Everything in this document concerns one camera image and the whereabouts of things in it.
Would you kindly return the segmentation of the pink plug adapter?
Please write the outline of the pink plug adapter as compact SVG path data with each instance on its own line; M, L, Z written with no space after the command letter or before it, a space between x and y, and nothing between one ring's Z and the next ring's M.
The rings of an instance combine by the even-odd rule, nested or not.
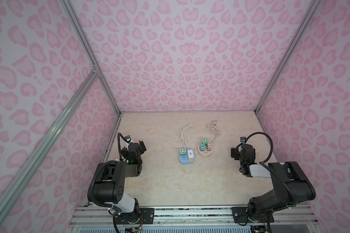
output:
M212 146L212 143L211 143L211 142L208 142L208 143L207 143L207 150L208 150L208 151L213 150L213 146Z

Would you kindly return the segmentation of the teal plug adapter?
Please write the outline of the teal plug adapter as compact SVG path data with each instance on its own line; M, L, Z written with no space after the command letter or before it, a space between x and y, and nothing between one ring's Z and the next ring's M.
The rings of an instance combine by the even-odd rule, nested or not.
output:
M205 150L205 143L200 143L200 151L204 151Z

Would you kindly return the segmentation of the light green plug adapter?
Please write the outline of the light green plug adapter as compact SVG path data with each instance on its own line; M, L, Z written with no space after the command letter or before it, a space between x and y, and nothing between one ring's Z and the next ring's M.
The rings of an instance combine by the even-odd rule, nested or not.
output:
M186 154L187 154L186 148L182 148L182 149L179 150L179 155L180 156L183 156L183 155L186 155Z

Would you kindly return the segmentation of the white plug adapter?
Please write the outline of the white plug adapter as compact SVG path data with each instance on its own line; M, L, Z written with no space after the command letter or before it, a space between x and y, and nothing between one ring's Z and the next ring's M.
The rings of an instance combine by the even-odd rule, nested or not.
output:
M194 153L192 149L187 149L187 156L188 156L188 161L194 160Z

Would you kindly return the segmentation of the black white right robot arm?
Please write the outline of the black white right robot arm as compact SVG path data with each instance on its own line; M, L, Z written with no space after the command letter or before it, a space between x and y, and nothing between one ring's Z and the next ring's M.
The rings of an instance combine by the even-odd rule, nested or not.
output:
M248 144L248 140L257 133L240 138L240 144L231 149L231 158L239 161L239 171L249 178L267 178L272 181L272 190L249 200L245 210L240 207L232 209L234 222L240 226L249 223L263 222L267 225L266 231L270 233L275 212L296 207L298 204L312 201L316 191L302 168L297 162L269 163L273 154L273 140L268 138L270 151L266 159L256 162L256 151Z

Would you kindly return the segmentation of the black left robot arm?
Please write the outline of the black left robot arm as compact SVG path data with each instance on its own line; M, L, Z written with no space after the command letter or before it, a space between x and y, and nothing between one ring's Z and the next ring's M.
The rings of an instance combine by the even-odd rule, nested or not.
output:
M117 134L118 160L99 163L87 191L87 199L104 207L112 216L113 227L118 224L139 224L132 232L143 228L144 216L137 199L124 192L126 178L138 177L143 168L142 154L146 151L143 141L134 142L131 136Z

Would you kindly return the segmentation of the pink round power strip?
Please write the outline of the pink round power strip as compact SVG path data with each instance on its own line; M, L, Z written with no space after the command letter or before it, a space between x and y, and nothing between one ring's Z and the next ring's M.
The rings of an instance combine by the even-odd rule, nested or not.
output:
M204 158L207 158L207 157L210 157L212 154L213 154L213 150L214 150L214 148L213 148L213 150L211 150L211 151L208 151L207 150L207 145L205 145L205 150L204 151L200 151L200 144L198 145L198 148L197 148L197 152L198 152L198 154L200 155L200 156L202 156L202 157L204 157Z

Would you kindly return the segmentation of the blue square power strip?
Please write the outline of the blue square power strip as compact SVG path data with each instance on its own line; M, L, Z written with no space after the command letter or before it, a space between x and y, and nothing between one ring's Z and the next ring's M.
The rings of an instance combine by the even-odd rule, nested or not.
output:
M179 162L183 165L187 165L187 164L192 164L194 162L194 160L190 161L188 155L180 155L179 154Z

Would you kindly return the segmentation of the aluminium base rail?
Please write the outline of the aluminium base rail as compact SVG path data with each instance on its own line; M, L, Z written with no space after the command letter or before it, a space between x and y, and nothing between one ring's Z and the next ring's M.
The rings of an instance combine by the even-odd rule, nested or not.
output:
M321 233L307 204L249 218L245 205L142 206L139 219L103 207L78 207L70 233Z

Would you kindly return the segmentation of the left aluminium frame beam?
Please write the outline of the left aluminium frame beam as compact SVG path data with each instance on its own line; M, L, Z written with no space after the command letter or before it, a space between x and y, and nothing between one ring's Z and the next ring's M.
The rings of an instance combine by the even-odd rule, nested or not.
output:
M6 219L13 206L21 196L25 187L28 185L35 172L40 167L45 156L51 151L53 145L59 138L60 134L74 115L76 109L93 86L96 79L99 77L99 72L93 71L84 81L69 103L65 106L62 113L56 119L47 134L43 137L37 148L32 152L29 159L16 174L8 188L0 197L0 226Z

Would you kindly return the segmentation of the left aluminium corner post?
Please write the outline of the left aluminium corner post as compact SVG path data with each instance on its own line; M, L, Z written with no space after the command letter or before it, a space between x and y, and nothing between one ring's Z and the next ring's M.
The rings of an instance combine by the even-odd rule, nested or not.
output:
M103 87L104 92L106 93L108 100L110 102L110 104L112 105L114 112L116 113L117 116L121 115L121 112L117 106L116 101L114 100L113 94L108 86L108 83L105 79L105 76L98 64L98 61L96 59L96 56L92 50L92 47L87 39L87 36L82 28L82 25L80 23L80 20L78 18L78 15L73 7L73 4L71 1L69 0L61 0L59 1L67 15L67 17L69 18L71 25L81 43L82 48L84 49L86 56L88 57L93 70L97 72L97 76L98 79Z

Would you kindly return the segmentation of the aluminium corner post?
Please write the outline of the aluminium corner post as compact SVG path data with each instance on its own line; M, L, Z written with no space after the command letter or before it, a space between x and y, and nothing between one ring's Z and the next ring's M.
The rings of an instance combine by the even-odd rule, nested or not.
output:
M104 92L106 93L108 100L110 102L110 104L112 105L114 112L116 113L117 116L121 115L121 112L117 106L116 101L114 100L113 94L108 86L108 83L105 79L105 76L98 64L98 61L96 59L96 56L92 50L92 47L87 39L87 36L82 28L82 25L80 23L80 20L78 18L78 15L73 7L73 4L71 1L69 0L61 0L59 1L67 15L67 17L69 18L71 25L81 43L82 48L84 49L86 56L88 57L93 70L97 72L97 76L98 79L103 87Z
M263 109L263 105L265 104L266 100L268 99L268 96L272 89L274 88L275 83L279 79L281 73L283 72L286 64L290 60L290 57L295 51L296 46L299 44L301 38L303 37L306 29L311 24L314 16L316 15L318 9L320 8L323 1L321 0L312 0L310 2L309 7L307 8L300 24L298 25L297 30L295 31L292 39L290 40L290 43L285 50L285 53L283 54L282 59L280 60L276 70L274 71L256 109L254 110L254 113L258 115L258 113Z

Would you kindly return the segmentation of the right aluminium corner post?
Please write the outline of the right aluminium corner post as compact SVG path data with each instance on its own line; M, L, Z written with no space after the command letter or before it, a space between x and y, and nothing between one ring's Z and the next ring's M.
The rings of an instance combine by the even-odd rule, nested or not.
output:
M314 16L316 15L318 9L320 8L323 1L321 0L312 0L310 2L309 7L307 8L300 24L298 25L297 30L295 31L292 39L290 40L290 43L285 50L285 53L283 54L282 59L280 60L276 70L274 71L256 109L254 110L254 113L258 115L258 113L263 109L263 105L265 104L266 100L268 99L268 96L272 89L274 88L275 83L279 79L281 73L283 72L286 64L290 60L290 57L295 51L296 46L299 44L301 38L303 37L306 29L311 24Z

